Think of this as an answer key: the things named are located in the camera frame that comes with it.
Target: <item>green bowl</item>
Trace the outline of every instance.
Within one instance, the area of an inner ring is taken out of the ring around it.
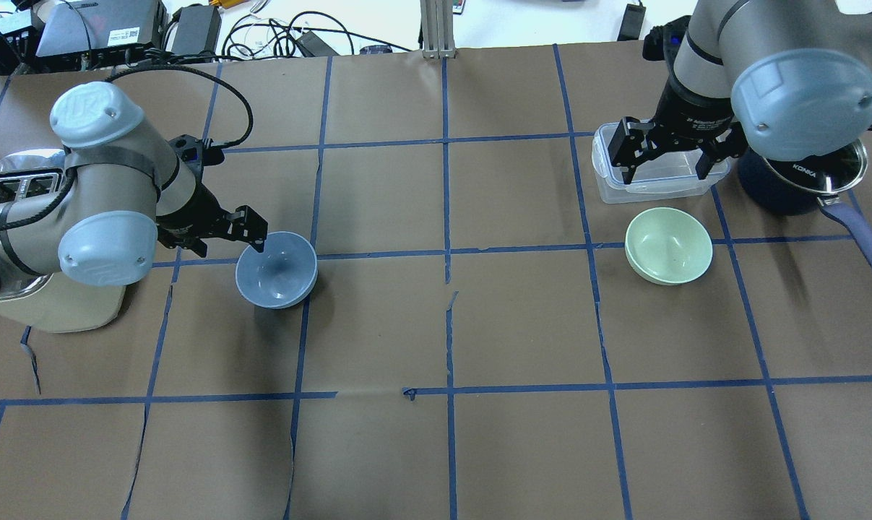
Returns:
[[[658,285],[680,285],[702,276],[712,263],[709,231],[688,214],[655,207],[625,231],[625,256],[634,272]]]

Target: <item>white floor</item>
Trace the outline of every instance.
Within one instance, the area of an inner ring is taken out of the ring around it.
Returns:
[[[466,0],[465,12],[454,17],[455,44],[458,47],[541,46],[549,43],[610,42],[618,34],[625,4],[637,0]],[[38,14],[47,16],[59,0],[37,4]],[[164,0],[170,12],[201,0]],[[845,13],[872,10],[872,0],[837,0]],[[223,42],[230,26],[247,16],[251,2],[223,11],[218,42]],[[696,0],[648,0],[642,34],[690,14]],[[260,17],[276,17],[285,22],[303,10],[322,11],[340,20],[353,33],[372,36],[399,46],[416,49],[420,27],[419,3],[416,0],[269,0]],[[0,0],[1,10],[13,10],[10,0]],[[314,27],[336,27],[318,16],[299,19]],[[239,32],[238,40],[259,46],[267,39],[260,27]],[[344,36],[327,34],[324,40],[339,53],[349,53]],[[356,42],[356,50],[369,42]]]

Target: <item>clear plastic container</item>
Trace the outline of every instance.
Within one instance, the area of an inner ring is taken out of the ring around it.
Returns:
[[[634,172],[631,184],[626,185],[621,180],[621,169],[612,167],[608,161],[607,144],[617,128],[618,123],[606,123],[593,137],[593,168],[600,176],[597,186],[600,188],[600,198],[606,204],[701,195],[730,172],[730,161],[726,159],[714,165],[704,181],[700,181],[696,177],[696,161],[699,161],[701,151],[670,152],[640,165]]]

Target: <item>blue bowl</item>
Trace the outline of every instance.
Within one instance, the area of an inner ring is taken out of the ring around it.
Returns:
[[[263,253],[249,246],[237,262],[240,294],[266,309],[296,306],[310,294],[316,281],[316,251],[297,233],[270,233]]]

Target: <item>light blue joint cap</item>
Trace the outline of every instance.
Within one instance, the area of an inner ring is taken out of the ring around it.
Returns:
[[[730,102],[750,148],[778,161],[825,155],[872,124],[872,71],[828,49],[795,49],[750,65]]]
[[[63,234],[60,269],[79,283],[129,285],[152,269],[156,224],[136,211],[108,211],[83,218]]]
[[[50,128],[74,150],[115,141],[143,121],[144,110],[105,82],[75,86],[50,109]]]

